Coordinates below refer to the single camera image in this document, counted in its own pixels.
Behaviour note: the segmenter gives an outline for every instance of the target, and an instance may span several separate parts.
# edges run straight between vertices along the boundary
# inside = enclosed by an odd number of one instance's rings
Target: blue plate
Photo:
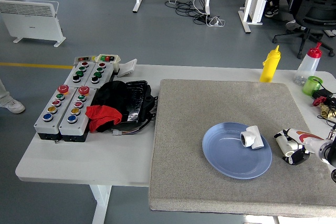
[[[240,133],[247,127],[240,123],[220,123],[205,133],[202,142],[204,155],[220,173],[232,178],[250,179],[269,168],[272,151],[263,136],[263,148],[252,150],[243,147]]]

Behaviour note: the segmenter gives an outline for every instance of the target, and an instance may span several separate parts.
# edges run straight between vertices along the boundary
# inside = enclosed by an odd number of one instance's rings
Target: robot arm
[[[321,161],[336,167],[336,141],[333,140],[335,129],[336,125],[325,140],[295,129],[282,130],[274,137],[284,154],[282,159],[290,165],[301,164],[309,158],[310,153],[315,153]],[[336,182],[336,169],[331,177]]]

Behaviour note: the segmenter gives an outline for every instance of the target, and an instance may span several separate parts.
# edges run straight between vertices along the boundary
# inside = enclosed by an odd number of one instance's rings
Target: gray floor
[[[118,54],[122,62],[208,67],[262,68],[271,39],[285,31],[285,23],[263,18],[246,35],[237,11],[245,0],[211,0],[211,13],[225,27],[196,25],[175,14],[166,0],[143,0],[132,13],[135,0],[58,1],[58,18],[67,39],[54,48],[53,41],[23,39],[14,44],[0,18],[0,63],[66,65],[74,57]],[[324,36],[336,46],[336,39]],[[279,69],[297,69],[300,39],[279,40]],[[304,52],[314,43],[307,42]],[[323,51],[318,70],[336,74],[336,59]],[[35,134],[34,122],[55,88],[70,70],[0,66],[0,76],[11,95],[26,111],[11,114],[0,109],[0,223],[91,223],[96,202],[87,185],[21,182],[15,168]],[[243,223],[238,215],[151,212],[148,189],[114,187],[105,223]]]

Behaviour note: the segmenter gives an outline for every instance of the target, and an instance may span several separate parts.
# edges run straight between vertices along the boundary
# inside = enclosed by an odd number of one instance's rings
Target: yellow floor line
[[[9,63],[9,62],[0,62],[0,66],[29,67],[29,68],[60,68],[60,69],[73,68],[73,66],[65,66],[65,65],[45,65],[45,64],[29,64],[29,63]]]

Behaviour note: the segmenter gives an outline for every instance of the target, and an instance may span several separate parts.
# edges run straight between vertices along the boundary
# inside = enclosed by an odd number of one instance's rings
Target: red cap
[[[65,94],[66,92],[69,91],[69,86],[63,84],[57,88],[57,91],[60,92],[61,94]]]
[[[82,95],[88,94],[90,91],[90,88],[88,86],[82,86],[78,89],[78,92]]]
[[[322,56],[322,52],[321,52],[321,50],[319,49],[319,47],[320,47],[321,45],[322,45],[321,42],[317,42],[316,47],[310,48],[307,54],[308,54],[311,58],[321,58],[321,56]]]

